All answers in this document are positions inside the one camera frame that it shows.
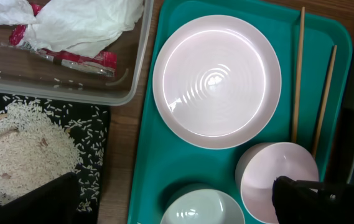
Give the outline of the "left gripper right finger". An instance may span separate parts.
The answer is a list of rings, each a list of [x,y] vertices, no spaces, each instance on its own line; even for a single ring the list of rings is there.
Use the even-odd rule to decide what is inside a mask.
[[[278,177],[272,204],[279,223],[354,224],[354,185]]]

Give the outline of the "pink shallow bowl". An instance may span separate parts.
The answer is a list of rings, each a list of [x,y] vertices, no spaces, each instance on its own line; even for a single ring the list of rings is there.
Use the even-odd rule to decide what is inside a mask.
[[[291,142],[261,143],[239,159],[235,182],[248,213],[261,223],[277,223],[272,185],[280,176],[318,181],[317,164],[304,147]]]

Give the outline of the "red snack wrapper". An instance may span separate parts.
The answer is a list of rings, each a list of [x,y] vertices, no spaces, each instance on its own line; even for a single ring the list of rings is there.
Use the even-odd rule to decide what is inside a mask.
[[[36,18],[36,15],[43,7],[36,5],[31,6]],[[90,73],[102,73],[111,77],[114,75],[116,61],[115,56],[111,53],[104,52],[104,50],[100,51],[99,54],[95,57],[89,58],[67,51],[53,52],[48,49],[33,49],[31,44],[24,40],[24,32],[28,25],[29,24],[15,25],[16,28],[13,30],[11,36],[9,37],[9,45],[18,49],[29,50],[52,62],[59,61],[61,65],[73,68],[75,70]]]

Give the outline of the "large white plate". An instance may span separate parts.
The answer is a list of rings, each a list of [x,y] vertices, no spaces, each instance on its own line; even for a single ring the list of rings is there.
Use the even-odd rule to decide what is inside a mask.
[[[157,110],[197,147],[228,149],[259,134],[279,103],[282,75],[268,39],[233,16],[203,16],[161,47],[152,74]]]

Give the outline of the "grey bowl with rice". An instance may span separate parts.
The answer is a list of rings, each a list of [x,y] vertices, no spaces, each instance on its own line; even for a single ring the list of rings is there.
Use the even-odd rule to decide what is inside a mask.
[[[239,204],[215,189],[189,191],[175,199],[164,212],[161,224],[245,224]]]

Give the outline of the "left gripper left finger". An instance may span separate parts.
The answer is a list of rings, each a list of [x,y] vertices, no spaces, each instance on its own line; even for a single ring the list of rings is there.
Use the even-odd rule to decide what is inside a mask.
[[[71,223],[79,199],[77,175],[69,172],[0,207],[0,223]]]

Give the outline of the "white napkin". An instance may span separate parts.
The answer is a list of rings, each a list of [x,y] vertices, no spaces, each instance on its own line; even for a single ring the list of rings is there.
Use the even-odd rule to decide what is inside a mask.
[[[27,0],[0,0],[0,25],[26,25],[37,22]]]

